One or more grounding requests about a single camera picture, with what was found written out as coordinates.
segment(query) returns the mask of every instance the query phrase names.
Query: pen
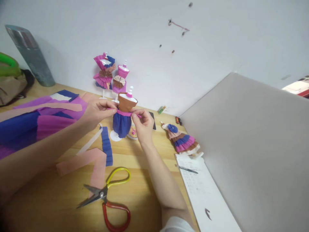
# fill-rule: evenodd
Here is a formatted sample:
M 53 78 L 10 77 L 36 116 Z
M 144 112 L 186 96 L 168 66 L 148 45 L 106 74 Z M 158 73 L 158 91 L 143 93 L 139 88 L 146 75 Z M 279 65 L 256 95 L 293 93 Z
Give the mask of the pen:
M 188 169 L 188 168 L 181 167 L 181 166 L 179 166 L 179 165 L 177 165 L 177 164 L 175 164 L 175 166 L 178 167 L 178 168 L 180 168 L 180 169 L 183 169 L 183 170 L 186 170 L 186 171 L 189 171 L 189 172 L 193 172 L 193 173 L 198 174 L 198 172 L 196 172 L 196 171 L 193 171 L 193 170 Z

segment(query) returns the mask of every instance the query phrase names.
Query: hand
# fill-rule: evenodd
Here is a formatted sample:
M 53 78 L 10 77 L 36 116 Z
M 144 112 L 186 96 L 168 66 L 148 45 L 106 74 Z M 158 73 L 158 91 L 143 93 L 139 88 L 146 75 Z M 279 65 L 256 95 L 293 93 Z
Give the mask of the hand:
M 103 119 L 114 115 L 117 112 L 118 103 L 106 99 L 97 99 L 88 102 L 85 113 L 80 118 L 90 130 L 94 130 Z
M 136 127 L 136 133 L 139 142 L 151 143 L 154 119 L 151 117 L 150 113 L 144 109 L 134 110 L 131 117 Z

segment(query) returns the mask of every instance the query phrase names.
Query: white partition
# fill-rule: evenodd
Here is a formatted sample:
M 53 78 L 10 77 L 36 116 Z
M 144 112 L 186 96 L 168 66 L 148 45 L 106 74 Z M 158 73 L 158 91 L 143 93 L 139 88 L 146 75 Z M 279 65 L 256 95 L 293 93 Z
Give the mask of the white partition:
M 309 231 L 309 100 L 229 74 L 181 117 L 243 231 Z

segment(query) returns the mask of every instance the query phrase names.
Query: white sleeve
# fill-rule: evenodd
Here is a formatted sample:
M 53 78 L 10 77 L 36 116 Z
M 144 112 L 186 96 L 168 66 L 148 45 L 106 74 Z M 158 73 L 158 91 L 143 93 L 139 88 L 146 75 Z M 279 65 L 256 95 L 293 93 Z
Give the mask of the white sleeve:
M 171 217 L 160 232 L 194 232 L 188 222 L 179 217 Z

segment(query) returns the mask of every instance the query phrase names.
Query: pink waistband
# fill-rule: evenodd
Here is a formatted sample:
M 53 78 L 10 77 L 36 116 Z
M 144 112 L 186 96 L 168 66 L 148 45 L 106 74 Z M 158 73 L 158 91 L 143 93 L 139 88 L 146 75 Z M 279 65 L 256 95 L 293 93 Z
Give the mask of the pink waistband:
M 117 109 L 117 113 L 122 115 L 122 116 L 128 116 L 128 117 L 131 117 L 132 113 L 131 112 L 122 112 L 120 110 Z

